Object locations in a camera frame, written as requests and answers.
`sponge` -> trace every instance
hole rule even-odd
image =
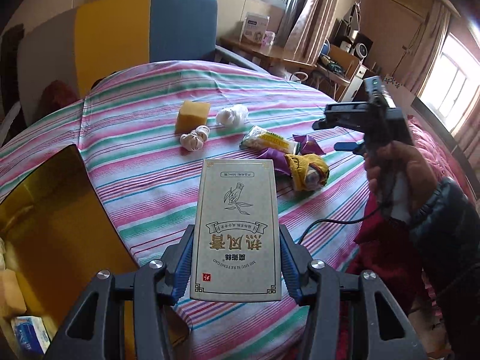
[[[0,271],[0,316],[11,318],[24,314],[26,310],[15,272],[10,269]]]
[[[207,124],[208,111],[210,103],[183,102],[177,116],[175,132],[188,134],[198,126]]]

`silver screw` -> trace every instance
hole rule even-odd
[[[153,259],[148,263],[148,266],[152,269],[158,269],[163,266],[163,261],[160,259]]]
[[[315,268],[315,269],[325,268],[325,263],[321,259],[313,259],[310,265],[312,268]]]
[[[377,278],[377,274],[373,271],[365,271],[363,272],[363,277],[366,280],[375,280]]]
[[[104,269],[97,273],[97,278],[99,278],[100,280],[105,280],[105,279],[108,279],[109,277],[110,277],[110,271],[107,269]]]

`blue and white package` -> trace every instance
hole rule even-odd
[[[11,327],[22,349],[45,354],[50,339],[41,318],[16,317],[11,320]]]

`yellow knitted item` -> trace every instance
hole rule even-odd
[[[285,154],[285,158],[292,172],[294,190],[315,191],[327,183],[330,171],[320,156]]]

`bed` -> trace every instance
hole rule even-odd
[[[182,149],[174,134],[184,100],[212,105],[211,134],[199,151]],[[294,192],[289,179],[277,180],[279,221],[298,240],[316,219],[362,217],[368,199],[363,159],[333,149],[336,142],[358,142],[362,134],[340,127],[311,129],[329,102],[310,87],[224,64],[160,62],[127,69],[0,149],[0,201],[73,143],[125,247],[143,265],[161,257],[194,223],[202,160],[255,158],[258,152],[239,149],[239,142],[258,124],[289,139],[308,133],[326,153],[330,177],[321,191]],[[216,126],[217,111],[232,104],[249,108],[248,122],[235,129]],[[344,270],[357,252],[353,240],[360,225],[325,224],[304,245],[314,258]],[[288,296],[284,282],[279,302],[200,302],[184,296],[176,305],[191,328],[194,359],[277,357],[300,339],[307,311]]]

